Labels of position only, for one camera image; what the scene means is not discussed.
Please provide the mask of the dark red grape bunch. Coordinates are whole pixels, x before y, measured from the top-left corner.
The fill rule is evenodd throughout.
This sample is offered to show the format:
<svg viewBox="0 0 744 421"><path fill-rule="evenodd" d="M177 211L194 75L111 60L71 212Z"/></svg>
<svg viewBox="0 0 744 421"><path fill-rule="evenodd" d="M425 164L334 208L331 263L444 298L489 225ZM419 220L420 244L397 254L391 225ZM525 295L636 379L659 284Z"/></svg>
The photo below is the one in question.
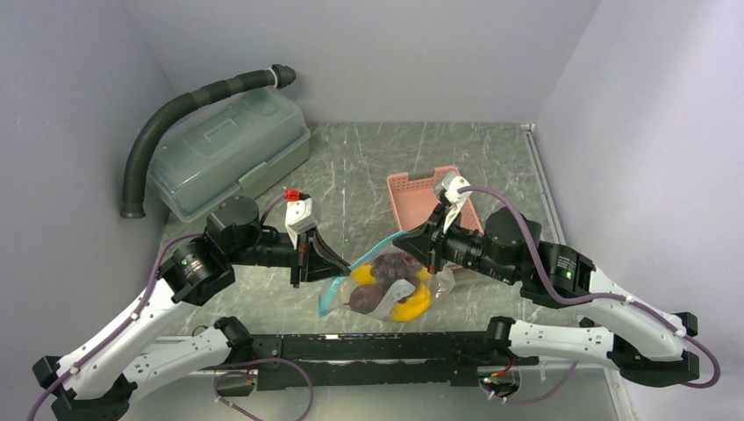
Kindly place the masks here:
<svg viewBox="0 0 744 421"><path fill-rule="evenodd" d="M406 280L415 288L421 283L418 272L422 266L408 253L381 254L373 260L372 266L371 274L386 292L398 280Z"/></svg>

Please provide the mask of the pink plastic basket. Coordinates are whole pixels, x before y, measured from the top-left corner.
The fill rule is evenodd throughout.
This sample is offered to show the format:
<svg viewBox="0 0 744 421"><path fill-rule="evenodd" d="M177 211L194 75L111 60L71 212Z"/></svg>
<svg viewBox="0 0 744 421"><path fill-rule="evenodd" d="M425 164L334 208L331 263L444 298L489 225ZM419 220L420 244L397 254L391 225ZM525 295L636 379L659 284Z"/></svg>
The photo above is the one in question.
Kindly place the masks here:
<svg viewBox="0 0 744 421"><path fill-rule="evenodd" d="M440 192L446 189L449 182L455 177L462 177L457 166L437 167L428 173L400 173L389 175L387 185L389 189L390 203L397 221L399 231L413 232L424 224L437 204L440 204ZM471 199L467 199L461 207L460 214L450 228L457 225L461 231L472 231L484 233L480 218L476 214ZM394 240L395 247L408 253L411 257L406 259L413 263L419 263L425 269L433 266L426 263L425 257L429 254L409 252L401 248ZM456 262L442 259L440 269L449 268L453 270L464 270L465 268L478 273L479 267L475 262L466 263L466 266Z"/></svg>

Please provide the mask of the clear zip top bag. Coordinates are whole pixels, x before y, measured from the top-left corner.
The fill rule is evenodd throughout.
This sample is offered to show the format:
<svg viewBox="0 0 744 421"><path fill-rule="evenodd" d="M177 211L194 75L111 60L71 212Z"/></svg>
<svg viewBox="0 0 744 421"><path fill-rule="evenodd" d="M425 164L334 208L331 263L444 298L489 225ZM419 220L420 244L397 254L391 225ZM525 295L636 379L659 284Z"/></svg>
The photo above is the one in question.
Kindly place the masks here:
<svg viewBox="0 0 744 421"><path fill-rule="evenodd" d="M383 322L408 323L431 309L455 285L450 267L431 274L409 253L394 246L396 232L381 240L334 278L318 296L318 315L351 311Z"/></svg>

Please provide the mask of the yellow mango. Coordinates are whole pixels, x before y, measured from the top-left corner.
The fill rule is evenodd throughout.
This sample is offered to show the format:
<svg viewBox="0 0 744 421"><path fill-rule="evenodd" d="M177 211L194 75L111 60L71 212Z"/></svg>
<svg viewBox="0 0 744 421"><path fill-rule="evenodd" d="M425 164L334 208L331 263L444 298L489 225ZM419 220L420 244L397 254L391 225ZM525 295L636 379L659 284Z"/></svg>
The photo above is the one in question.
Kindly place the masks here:
<svg viewBox="0 0 744 421"><path fill-rule="evenodd" d="M403 303L396 303L390 313L395 322L410 322L425 313L432 304L432 295L425 284L419 284L416 290Z"/></svg>

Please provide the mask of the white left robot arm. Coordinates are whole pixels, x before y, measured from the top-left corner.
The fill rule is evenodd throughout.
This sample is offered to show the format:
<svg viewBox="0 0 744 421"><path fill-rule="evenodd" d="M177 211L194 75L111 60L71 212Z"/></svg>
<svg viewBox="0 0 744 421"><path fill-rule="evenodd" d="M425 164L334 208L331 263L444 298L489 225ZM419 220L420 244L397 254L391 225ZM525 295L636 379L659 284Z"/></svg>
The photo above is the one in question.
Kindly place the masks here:
<svg viewBox="0 0 744 421"><path fill-rule="evenodd" d="M158 253L143 291L99 333L74 351L33 366L59 420L118 420L152 391L208 367L245 366L254 338L235 317L223 317L168 348L149 347L171 323L194 313L235 282L237 266L287 268L290 284L348 275L349 264L318 232L319 206L295 190L283 231L244 196L225 200L200 234L170 241Z"/></svg>

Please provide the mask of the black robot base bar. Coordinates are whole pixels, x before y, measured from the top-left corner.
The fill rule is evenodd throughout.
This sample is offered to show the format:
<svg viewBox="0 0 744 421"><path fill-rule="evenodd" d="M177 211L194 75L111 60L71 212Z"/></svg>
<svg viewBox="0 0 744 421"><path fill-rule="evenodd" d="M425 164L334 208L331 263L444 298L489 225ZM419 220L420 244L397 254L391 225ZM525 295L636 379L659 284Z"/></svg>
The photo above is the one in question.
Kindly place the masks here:
<svg viewBox="0 0 744 421"><path fill-rule="evenodd" d="M219 368L253 370L260 391L315 386L446 383L476 385L492 368L530 367L488 347L483 332L256 335Z"/></svg>

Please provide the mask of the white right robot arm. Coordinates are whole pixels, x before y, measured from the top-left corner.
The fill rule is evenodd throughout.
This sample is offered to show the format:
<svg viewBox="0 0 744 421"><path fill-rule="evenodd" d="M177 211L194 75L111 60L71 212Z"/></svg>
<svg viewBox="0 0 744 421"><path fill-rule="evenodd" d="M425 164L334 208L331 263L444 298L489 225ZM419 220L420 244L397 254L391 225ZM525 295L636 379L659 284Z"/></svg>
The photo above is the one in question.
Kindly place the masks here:
<svg viewBox="0 0 744 421"><path fill-rule="evenodd" d="M437 205L420 226L395 239L430 273L448 263L508 285L519 284L521 297L550 309L566 309L590 325L538 325L493 317L485 331L488 360L550 356L578 360L619 371L630 381L652 388L690 386L700 376L697 355L687 350L686 335L696 335L689 312L656 310L611 281L592 260L575 249L540 240L540 224L504 207L491 214L486 232L457 224L444 226L446 210Z"/></svg>

